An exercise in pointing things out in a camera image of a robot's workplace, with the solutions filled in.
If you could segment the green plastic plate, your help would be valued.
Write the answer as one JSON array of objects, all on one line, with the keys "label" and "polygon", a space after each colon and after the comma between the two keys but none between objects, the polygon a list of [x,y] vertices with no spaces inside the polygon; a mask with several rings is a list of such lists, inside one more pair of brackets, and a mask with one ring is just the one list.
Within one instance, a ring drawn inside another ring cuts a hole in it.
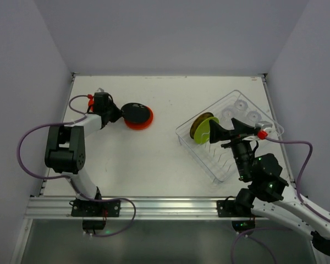
[{"label": "green plastic plate", "polygon": [[203,145],[208,142],[210,138],[210,121],[214,121],[219,124],[217,117],[208,117],[204,119],[196,128],[194,133],[194,141],[198,145]]}]

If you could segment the black plastic plate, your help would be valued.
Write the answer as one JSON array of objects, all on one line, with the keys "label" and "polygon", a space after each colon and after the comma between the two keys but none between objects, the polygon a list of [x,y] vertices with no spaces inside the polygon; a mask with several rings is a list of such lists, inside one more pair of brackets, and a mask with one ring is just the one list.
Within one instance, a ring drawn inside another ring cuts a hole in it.
[{"label": "black plastic plate", "polygon": [[147,106],[136,103],[130,102],[122,106],[121,108],[123,118],[127,122],[131,122],[134,124],[141,124],[145,123],[150,118],[150,110]]}]

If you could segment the orange plastic plate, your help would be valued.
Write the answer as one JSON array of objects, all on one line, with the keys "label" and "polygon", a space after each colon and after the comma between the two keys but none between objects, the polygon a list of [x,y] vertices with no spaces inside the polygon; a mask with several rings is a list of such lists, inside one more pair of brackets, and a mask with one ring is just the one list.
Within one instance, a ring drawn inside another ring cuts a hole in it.
[{"label": "orange plastic plate", "polygon": [[148,110],[150,113],[150,117],[147,121],[136,124],[136,123],[132,123],[127,120],[124,120],[124,123],[126,124],[126,126],[128,128],[133,129],[133,130],[144,130],[144,129],[148,128],[152,124],[153,119],[154,119],[153,111],[150,108]]}]

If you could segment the dark olive plastic plate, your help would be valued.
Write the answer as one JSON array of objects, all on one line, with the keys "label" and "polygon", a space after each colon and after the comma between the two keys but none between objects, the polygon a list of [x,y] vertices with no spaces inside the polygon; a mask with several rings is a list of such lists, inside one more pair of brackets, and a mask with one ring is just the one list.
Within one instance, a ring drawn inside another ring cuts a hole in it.
[{"label": "dark olive plastic plate", "polygon": [[210,118],[210,117],[213,117],[213,113],[211,112],[206,112],[206,113],[203,113],[201,114],[200,116],[198,116],[194,122],[192,123],[191,125],[191,128],[190,128],[190,137],[192,139],[194,139],[194,135],[195,135],[195,131],[197,130],[198,126],[204,121],[206,120],[207,118]]}]

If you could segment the orange plastic bowl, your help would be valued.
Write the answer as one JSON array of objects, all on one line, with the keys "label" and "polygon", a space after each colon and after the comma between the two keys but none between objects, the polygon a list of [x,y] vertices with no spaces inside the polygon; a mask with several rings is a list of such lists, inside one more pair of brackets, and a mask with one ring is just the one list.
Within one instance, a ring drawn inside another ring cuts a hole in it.
[{"label": "orange plastic bowl", "polygon": [[94,100],[90,99],[89,102],[88,102],[87,112],[93,112],[93,105],[94,105]]}]

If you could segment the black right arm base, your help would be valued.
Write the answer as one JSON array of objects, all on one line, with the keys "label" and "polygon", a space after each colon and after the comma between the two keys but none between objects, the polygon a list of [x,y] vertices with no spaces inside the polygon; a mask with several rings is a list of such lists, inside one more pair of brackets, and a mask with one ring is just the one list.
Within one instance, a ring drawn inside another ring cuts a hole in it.
[{"label": "black right arm base", "polygon": [[256,228],[255,215],[251,212],[255,196],[249,189],[241,189],[236,197],[228,196],[224,200],[216,201],[219,218],[246,218],[246,220],[231,220],[233,229],[243,231]]}]

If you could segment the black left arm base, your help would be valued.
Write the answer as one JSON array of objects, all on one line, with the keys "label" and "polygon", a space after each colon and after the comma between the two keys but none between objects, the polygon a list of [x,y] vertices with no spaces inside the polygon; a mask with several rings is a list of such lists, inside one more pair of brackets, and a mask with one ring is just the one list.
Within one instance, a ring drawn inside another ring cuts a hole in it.
[{"label": "black left arm base", "polygon": [[106,227],[108,217],[119,217],[120,200],[93,202],[75,199],[70,201],[71,216],[82,217],[82,229],[89,234],[97,234]]}]

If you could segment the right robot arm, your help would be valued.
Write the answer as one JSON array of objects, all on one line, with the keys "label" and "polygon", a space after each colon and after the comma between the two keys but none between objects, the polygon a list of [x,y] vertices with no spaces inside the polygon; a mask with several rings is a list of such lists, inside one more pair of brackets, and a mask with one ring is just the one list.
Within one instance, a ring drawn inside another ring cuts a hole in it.
[{"label": "right robot arm", "polygon": [[210,143],[221,143],[224,149],[231,149],[239,179],[248,183],[237,194],[234,204],[237,212],[252,213],[292,229],[312,242],[312,246],[330,257],[330,212],[304,197],[299,188],[313,146],[300,169],[294,185],[281,177],[282,167],[272,153],[256,156],[251,141],[267,140],[279,143],[269,136],[267,128],[256,124],[249,126],[235,118],[233,129],[227,130],[217,122],[210,121]]}]

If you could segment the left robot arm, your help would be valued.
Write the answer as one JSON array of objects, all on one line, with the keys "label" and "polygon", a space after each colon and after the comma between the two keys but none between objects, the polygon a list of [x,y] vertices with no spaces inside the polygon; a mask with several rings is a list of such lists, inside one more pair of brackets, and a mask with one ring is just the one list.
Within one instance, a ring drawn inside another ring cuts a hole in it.
[{"label": "left robot arm", "polygon": [[85,138],[114,123],[122,111],[107,92],[97,92],[93,103],[81,121],[71,124],[51,125],[45,150],[45,165],[61,174],[76,193],[78,200],[101,200],[99,188],[92,182],[86,169]]}]

